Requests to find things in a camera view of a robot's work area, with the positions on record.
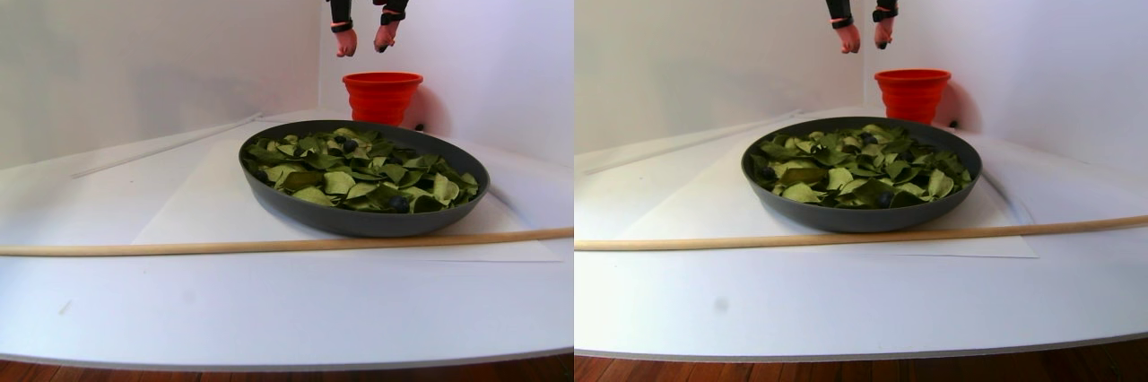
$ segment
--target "green leaf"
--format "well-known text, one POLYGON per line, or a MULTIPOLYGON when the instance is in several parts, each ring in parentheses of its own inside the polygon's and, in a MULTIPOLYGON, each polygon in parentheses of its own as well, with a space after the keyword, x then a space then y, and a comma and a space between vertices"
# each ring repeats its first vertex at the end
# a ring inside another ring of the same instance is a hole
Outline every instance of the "green leaf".
POLYGON ((916 186, 916 185, 913 185, 913 184, 901 184, 901 185, 898 185, 897 188, 901 189, 901 190, 903 190, 906 193, 913 194, 913 196, 916 196, 916 197, 921 197, 923 194, 925 194, 924 189, 921 189, 920 186, 916 186))
POLYGON ((339 130, 335 130, 335 132, 333 132, 332 134, 333 135, 342 135, 342 137, 346 137, 348 139, 358 139, 358 134, 356 134, 356 132, 352 131, 352 130, 350 130, 350 128, 339 128, 339 130))
POLYGON ((869 179, 853 179, 848 184, 845 184, 844 186, 841 186, 840 195, 850 195, 854 190, 856 190, 858 188, 860 188, 862 185, 868 184, 868 182, 869 182, 869 179))
POLYGON ((317 154, 321 149, 319 146, 319 139, 316 137, 308 137, 298 140, 298 148, 303 149, 305 153, 317 154))
POLYGON ((405 194, 410 198, 418 198, 418 197, 430 197, 430 198, 434 198, 434 194, 427 193, 426 190, 422 190, 421 188, 417 188, 417 187, 410 187, 410 188, 403 189, 403 190, 401 190, 401 193, 405 194))
POLYGON ((790 159, 793 159, 794 157, 797 157, 797 155, 798 155, 796 149, 789 149, 789 148, 775 145, 773 142, 761 143, 761 145, 759 145, 758 148, 761 149, 761 151, 766 153, 766 155, 768 155, 770 157, 770 159, 774 159, 774 161, 782 161, 782 162, 790 161, 790 159))
POLYGON ((394 151, 394 149, 395 145, 390 141, 378 141, 371 143, 371 149, 367 150, 366 155, 370 157, 387 157, 390 156, 390 153, 394 151))
POLYGON ((406 169, 396 164, 387 164, 379 167, 379 172, 386 174, 391 181, 397 184, 406 174, 406 169))
POLYGON ((853 195, 856 195, 858 200, 868 206, 878 208, 878 201, 881 195, 884 193, 890 193, 895 196, 897 188, 890 186, 889 184, 882 182, 881 180, 868 180, 864 185, 858 186, 853 189, 853 195))
POLYGON ((311 203, 325 205, 328 208, 335 205, 334 203, 331 202, 331 198, 327 197, 327 194, 324 194, 321 190, 319 190, 319 188, 316 188, 313 186, 300 189, 294 194, 292 194, 292 196, 295 198, 309 201, 311 203))
POLYGON ((851 174, 847 169, 829 170, 828 189, 833 189, 833 190, 840 189, 850 181, 853 181, 853 174, 851 174))
POLYGON ((327 154, 311 153, 303 157, 303 162, 317 170, 327 170, 338 165, 341 159, 327 154))
POLYGON ((801 151, 804 151, 804 153, 807 153, 807 154, 812 154, 813 153, 813 142, 812 141, 808 141, 808 140, 798 141, 796 143, 796 146, 797 146, 798 149, 801 149, 801 151))
POLYGON ((280 153, 287 155, 288 157, 295 156, 295 145, 279 145, 277 149, 279 149, 280 153))
POLYGON ((374 202, 375 205, 381 208, 390 206, 390 198, 393 197, 406 197, 408 194, 402 190, 391 188, 389 186, 380 186, 366 194, 366 197, 374 202))
POLYGON ((371 194, 371 192, 375 190, 377 188, 379 188, 378 185, 372 185, 372 184, 356 184, 355 186, 352 186, 350 189, 347 190, 347 198, 348 200, 355 200, 355 198, 358 198, 358 197, 366 196, 367 194, 371 194))
POLYGON ((395 182, 395 186, 397 186, 398 189, 409 188, 418 184, 420 179, 422 179, 421 171, 409 171, 406 172, 406 176, 403 176, 403 180, 395 182))
POLYGON ((355 178, 341 171, 323 174, 323 181, 326 184, 324 193, 332 195, 347 194, 351 190, 351 187, 355 186, 355 178))
POLYGON ((817 159, 821 164, 825 166, 837 166, 850 159, 850 155, 837 150, 836 148, 827 147, 825 149, 820 149, 813 157, 817 159))
POLYGON ((479 180, 474 178, 471 173, 463 173, 463 184, 470 185, 478 189, 479 180))
POLYGON ((789 169, 785 170, 785 174, 778 179, 782 185, 792 185, 796 182, 804 184, 816 184, 824 179, 827 171, 822 169, 789 169))
POLYGON ((913 140, 897 139, 890 141, 889 145, 885 145, 885 148, 882 150, 884 150, 886 154, 901 154, 909 150, 909 147, 912 146, 913 146, 913 140))
POLYGON ((793 159, 785 162, 784 164, 774 165, 774 172, 776 172, 777 177, 779 178, 782 176, 785 176, 785 171, 789 169, 816 169, 816 167, 817 164, 814 164, 812 161, 793 159))
POLYGON ((445 176, 435 174, 434 177, 434 197, 443 205, 450 204, 452 200, 458 197, 458 185, 447 179, 445 176))
POLYGON ((278 150, 271 151, 254 145, 247 147, 247 154, 264 164, 280 164, 287 162, 287 156, 282 153, 278 150))
POLYGON ((411 204, 411 211, 414 213, 427 213, 440 211, 445 206, 445 204, 440 203, 433 196, 420 196, 414 198, 414 203, 411 204))
POLYGON ((861 149, 861 154, 869 155, 869 156, 876 158, 878 155, 883 154, 882 146, 881 145, 866 145, 864 148, 861 149))
POLYGON ((783 198, 789 198, 799 203, 820 203, 821 197, 823 196, 824 193, 819 193, 816 190, 813 190, 813 188, 802 182, 793 184, 792 186, 785 188, 784 192, 782 192, 783 198))
POLYGON ((893 181, 897 181, 897 179, 901 177, 901 172, 903 172, 905 169, 908 167, 909 163, 906 163, 903 161, 894 161, 891 164, 885 165, 885 174, 889 174, 890 178, 893 178, 893 181))
POLYGON ((320 172, 292 172, 284 177, 279 187, 289 192, 297 192, 304 188, 318 186, 321 182, 323 173, 320 172))
POLYGON ((953 179, 945 176, 940 170, 933 170, 929 177, 929 194, 934 197, 944 197, 953 189, 953 179))
POLYGON ((893 195, 893 201, 890 203, 890 209, 907 208, 910 205, 924 204, 925 201, 918 198, 914 194, 909 193, 898 193, 893 195))

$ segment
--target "dark gray bowl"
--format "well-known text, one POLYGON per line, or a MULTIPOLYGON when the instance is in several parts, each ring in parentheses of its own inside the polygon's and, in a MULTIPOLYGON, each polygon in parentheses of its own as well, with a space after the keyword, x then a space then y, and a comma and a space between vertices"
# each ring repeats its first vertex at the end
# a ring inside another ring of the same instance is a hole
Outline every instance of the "dark gray bowl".
POLYGON ((980 180, 980 155, 971 145, 961 140, 944 130, 932 126, 879 117, 840 117, 829 119, 817 119, 790 125, 771 132, 758 141, 754 141, 742 155, 742 173, 750 181, 750 187, 758 194, 761 204, 767 210, 773 210, 792 221, 828 232, 836 233, 878 233, 903 229, 921 225, 951 212, 956 209, 964 198, 969 196, 972 188, 980 180), (948 150, 959 157, 961 164, 969 170, 972 181, 968 187, 956 194, 924 204, 899 208, 899 209, 832 209, 813 204, 804 204, 789 198, 783 198, 758 186, 753 181, 753 158, 750 154, 758 154, 758 145, 767 139, 773 139, 776 134, 801 135, 815 131, 832 132, 840 128, 860 128, 868 124, 879 126, 900 126, 908 131, 908 134, 924 145, 930 145, 939 150, 948 150))
POLYGON ((442 156, 458 172, 471 173, 479 182, 479 193, 466 204, 429 213, 367 213, 347 209, 318 205, 276 190, 256 179, 243 165, 243 150, 240 149, 239 167, 243 169, 247 185, 251 186, 255 197, 270 210, 278 211, 307 226, 327 231, 333 234, 357 237, 402 237, 421 235, 455 224, 471 213, 490 187, 490 176, 475 157, 448 143, 416 131, 395 126, 352 120, 308 120, 279 125, 243 142, 243 147, 255 143, 261 138, 281 139, 284 137, 307 135, 318 132, 332 132, 336 128, 378 131, 395 142, 398 147, 414 149, 419 155, 432 154, 442 156))

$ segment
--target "wooden floor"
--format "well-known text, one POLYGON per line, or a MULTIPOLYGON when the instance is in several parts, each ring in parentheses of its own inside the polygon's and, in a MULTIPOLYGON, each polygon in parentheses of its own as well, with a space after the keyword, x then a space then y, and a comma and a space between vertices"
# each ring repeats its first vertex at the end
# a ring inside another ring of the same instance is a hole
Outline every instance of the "wooden floor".
POLYGON ((551 382, 573 381, 573 354, 458 367, 324 373, 129 372, 0 361, 0 382, 551 382))
POLYGON ((576 357, 579 382, 1148 381, 1148 340, 965 358, 802 364, 688 364, 576 357))

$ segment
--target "white table surface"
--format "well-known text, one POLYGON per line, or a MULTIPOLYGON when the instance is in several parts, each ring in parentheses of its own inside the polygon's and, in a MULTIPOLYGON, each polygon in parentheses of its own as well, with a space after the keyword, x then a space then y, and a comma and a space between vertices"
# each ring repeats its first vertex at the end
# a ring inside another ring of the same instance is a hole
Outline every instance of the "white table surface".
MULTIPOLYGON (((270 118, 335 118, 304 111, 270 118)), ((127 244, 222 139, 257 122, 92 176, 185 140, 164 138, 0 171, 0 242, 127 244)), ((535 228, 573 224, 569 169, 452 140, 535 228)), ((573 348, 573 239, 560 263, 378 260, 367 252, 0 257, 0 359, 90 367, 286 371, 459 365, 573 348)))
MULTIPOLYGON (((804 117, 832 116, 883 112, 804 117)), ((736 140, 712 140, 721 131, 708 134, 580 156, 577 170, 591 171, 643 151, 711 140, 594 174, 597 184, 616 186, 575 189, 577 237, 623 231, 736 140)), ((959 135, 1035 223, 1148 215, 1148 186, 1127 173, 959 135)), ((1148 333, 1148 228, 1025 240, 1039 258, 575 252, 575 350, 615 358, 813 361, 1035 350, 1148 333)))

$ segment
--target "artificial leaf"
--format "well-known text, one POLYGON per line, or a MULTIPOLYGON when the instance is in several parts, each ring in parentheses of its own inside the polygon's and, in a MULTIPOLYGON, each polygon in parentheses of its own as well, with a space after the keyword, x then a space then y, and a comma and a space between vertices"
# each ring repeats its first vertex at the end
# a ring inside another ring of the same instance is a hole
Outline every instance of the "artificial leaf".
POLYGON ((406 169, 396 164, 387 164, 379 167, 379 173, 386 174, 391 181, 397 184, 406 174, 406 169))
POLYGON ((793 184, 782 192, 783 198, 789 198, 799 203, 820 203, 822 196, 824 196, 823 193, 813 190, 813 188, 802 182, 793 184))
POLYGON ((825 178, 827 171, 822 169, 789 169, 778 179, 782 185, 789 186, 796 182, 816 184, 825 178))
POLYGON ((932 176, 929 177, 929 194, 940 198, 951 193, 952 189, 953 179, 940 170, 933 170, 932 176))
POLYGON ((414 213, 435 212, 445 206, 445 204, 440 203, 433 196, 420 196, 414 198, 414 203, 411 204, 411 211, 414 213))
POLYGON ((358 197, 366 196, 367 194, 371 194, 371 192, 375 190, 377 188, 379 188, 378 185, 372 185, 372 184, 356 184, 355 186, 352 186, 350 189, 347 190, 347 198, 348 200, 355 200, 355 198, 358 198, 358 197))
POLYGON ((327 194, 347 194, 355 186, 355 178, 348 173, 336 171, 334 173, 323 174, 323 182, 326 185, 324 193, 327 194))
POLYGON ((324 194, 321 190, 319 190, 319 188, 316 188, 313 186, 300 189, 294 194, 292 194, 292 196, 319 205, 325 205, 325 206, 335 205, 334 203, 331 202, 331 198, 327 197, 327 194, 324 194))
POLYGON ((290 172, 285 176, 280 182, 279 187, 287 189, 289 192, 296 192, 303 188, 318 186, 323 182, 323 173, 307 171, 307 172, 290 172))
POLYGON ((850 181, 853 181, 853 174, 847 169, 829 170, 828 189, 840 189, 850 181))
POLYGON ((320 153, 311 153, 303 157, 303 162, 311 165, 316 170, 328 170, 340 163, 340 157, 320 153))

